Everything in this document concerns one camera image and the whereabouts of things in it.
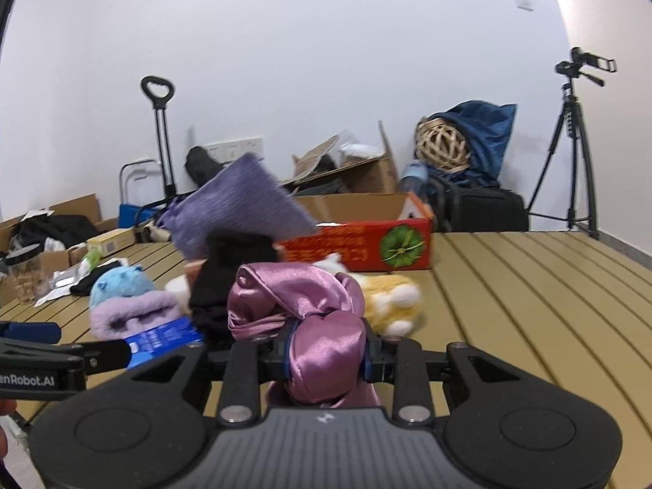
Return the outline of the blue packet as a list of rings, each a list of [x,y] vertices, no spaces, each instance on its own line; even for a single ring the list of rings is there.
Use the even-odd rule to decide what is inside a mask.
[[[125,341],[132,351],[127,367],[132,369],[188,343],[202,342],[203,338],[191,320],[183,316],[139,332]]]

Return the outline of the blue water bottle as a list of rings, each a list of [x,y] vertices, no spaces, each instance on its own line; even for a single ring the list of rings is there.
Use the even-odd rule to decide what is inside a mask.
[[[420,200],[427,202],[429,196],[428,167],[420,160],[412,160],[405,166],[399,180],[401,192],[412,192]]]

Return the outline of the wicker ball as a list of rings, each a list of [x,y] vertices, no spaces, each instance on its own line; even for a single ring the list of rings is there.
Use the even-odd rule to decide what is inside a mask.
[[[414,133],[416,157],[446,173],[470,167],[471,151],[458,127],[441,117],[422,118]]]

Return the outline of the blue plush toy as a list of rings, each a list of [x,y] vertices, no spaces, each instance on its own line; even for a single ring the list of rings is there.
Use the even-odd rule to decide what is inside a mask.
[[[96,280],[90,290],[88,305],[94,308],[110,298],[135,297],[155,289],[154,282],[141,266],[118,266]]]

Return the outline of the pink satin cloth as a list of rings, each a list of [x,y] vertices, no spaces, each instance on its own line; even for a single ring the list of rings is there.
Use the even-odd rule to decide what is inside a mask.
[[[365,297],[356,279],[303,263],[240,266],[228,296],[228,326],[236,340],[274,336],[286,321],[290,377],[267,389],[269,406],[367,408],[380,400],[359,377],[366,351]]]

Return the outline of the purple knitted cloth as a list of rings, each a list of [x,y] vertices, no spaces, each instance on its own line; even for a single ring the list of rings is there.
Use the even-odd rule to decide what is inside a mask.
[[[263,235],[279,242],[317,233],[315,218],[255,154],[244,154],[186,199],[171,202],[157,225],[188,260],[209,255],[211,234]]]

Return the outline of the wall socket strip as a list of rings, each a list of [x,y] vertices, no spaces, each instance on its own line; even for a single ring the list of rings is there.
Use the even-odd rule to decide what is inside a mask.
[[[227,165],[239,159],[244,154],[254,154],[259,160],[264,159],[263,139],[261,137],[249,137],[236,140],[218,141],[217,143],[206,143],[205,150],[216,162]]]

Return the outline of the blue fabric bag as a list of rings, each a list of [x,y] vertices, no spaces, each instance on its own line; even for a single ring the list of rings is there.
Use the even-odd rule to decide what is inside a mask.
[[[428,116],[428,120],[441,118],[458,128],[470,148],[470,165],[465,170],[450,173],[428,165],[429,176],[464,187],[500,188],[498,176],[503,167],[516,112],[516,104],[463,101],[446,112]]]

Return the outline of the clear jar black lid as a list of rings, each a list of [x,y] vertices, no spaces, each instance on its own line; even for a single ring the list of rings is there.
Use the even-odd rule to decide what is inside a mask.
[[[16,249],[4,259],[19,302],[36,302],[50,290],[40,254],[40,246],[33,244]]]

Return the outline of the open brown cardboard box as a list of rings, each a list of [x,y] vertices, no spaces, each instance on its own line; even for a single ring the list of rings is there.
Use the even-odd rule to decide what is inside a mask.
[[[292,156],[293,176],[282,184],[294,196],[342,193],[394,193],[398,173],[389,138],[378,121],[381,146],[359,143],[343,131],[304,156]]]

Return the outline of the red cardboard box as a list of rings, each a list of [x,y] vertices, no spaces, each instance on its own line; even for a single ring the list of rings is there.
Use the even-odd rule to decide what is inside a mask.
[[[285,241],[290,262],[337,254],[348,271],[421,271],[430,266],[434,214],[414,193],[300,196],[318,233]]]

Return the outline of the black knitted cloth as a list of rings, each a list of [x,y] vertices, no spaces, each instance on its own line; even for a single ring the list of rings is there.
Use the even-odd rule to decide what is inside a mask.
[[[228,297],[243,264],[277,262],[273,240],[264,235],[211,233],[209,254],[192,285],[189,307],[192,323],[209,351],[231,348],[234,338],[228,327]]]

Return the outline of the yellow white plush hamster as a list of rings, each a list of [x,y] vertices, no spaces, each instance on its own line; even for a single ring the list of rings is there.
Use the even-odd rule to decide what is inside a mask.
[[[352,273],[338,253],[328,254],[314,266],[333,275],[344,273],[356,279],[365,297],[365,318],[379,336],[410,335],[421,321],[423,298],[421,287],[411,278],[393,275]]]

